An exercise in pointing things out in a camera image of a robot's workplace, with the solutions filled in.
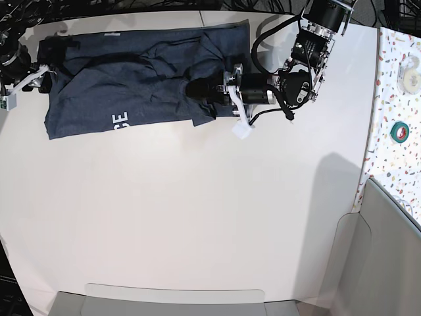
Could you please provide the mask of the grey chair bottom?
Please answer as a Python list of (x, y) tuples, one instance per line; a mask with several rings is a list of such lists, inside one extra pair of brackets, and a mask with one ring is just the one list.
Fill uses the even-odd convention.
[(265, 302), (262, 290), (164, 290), (89, 283), (58, 292), (50, 315), (298, 315), (293, 300)]

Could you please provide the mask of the dark blue t-shirt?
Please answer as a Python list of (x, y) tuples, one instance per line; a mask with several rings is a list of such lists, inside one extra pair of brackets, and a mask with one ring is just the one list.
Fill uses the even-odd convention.
[(249, 24), (50, 36), (37, 59), (53, 69), (45, 127), (50, 139), (189, 120), (233, 109), (188, 96), (189, 83), (249, 62)]

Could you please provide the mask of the clear tape roll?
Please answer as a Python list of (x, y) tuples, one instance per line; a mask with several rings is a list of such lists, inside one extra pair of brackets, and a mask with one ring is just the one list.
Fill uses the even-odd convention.
[(420, 91), (420, 59), (417, 56), (409, 55), (399, 66), (397, 88), (410, 95)]

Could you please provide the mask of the grey chair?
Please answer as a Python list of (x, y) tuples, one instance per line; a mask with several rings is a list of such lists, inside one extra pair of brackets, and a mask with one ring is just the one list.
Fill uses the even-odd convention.
[(164, 290), (89, 283), (58, 292), (50, 315), (298, 315), (293, 300), (265, 302), (262, 290)]
[(420, 224), (375, 180), (339, 222), (324, 288), (330, 315), (420, 314)]

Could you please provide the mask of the grey chair right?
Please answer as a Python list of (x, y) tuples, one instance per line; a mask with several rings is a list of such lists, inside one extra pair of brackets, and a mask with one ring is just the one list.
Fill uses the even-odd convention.
[(420, 224), (375, 180), (339, 222), (324, 288), (330, 315), (420, 314)]

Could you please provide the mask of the green tape roll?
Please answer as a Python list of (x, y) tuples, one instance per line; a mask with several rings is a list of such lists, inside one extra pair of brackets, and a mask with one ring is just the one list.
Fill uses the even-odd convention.
[(404, 122), (396, 122), (391, 129), (390, 135), (394, 142), (402, 144), (406, 142), (410, 134), (409, 126)]

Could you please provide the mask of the terrazzo patterned side surface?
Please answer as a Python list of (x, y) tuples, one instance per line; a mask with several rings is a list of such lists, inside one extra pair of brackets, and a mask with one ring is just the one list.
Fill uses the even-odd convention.
[[(380, 28), (368, 143), (354, 209), (360, 209), (366, 181), (374, 178), (415, 221), (420, 221), (420, 91), (410, 95), (397, 88), (399, 66), (409, 55), (420, 59), (420, 38)], [(402, 144), (390, 135), (399, 121), (410, 130)]]

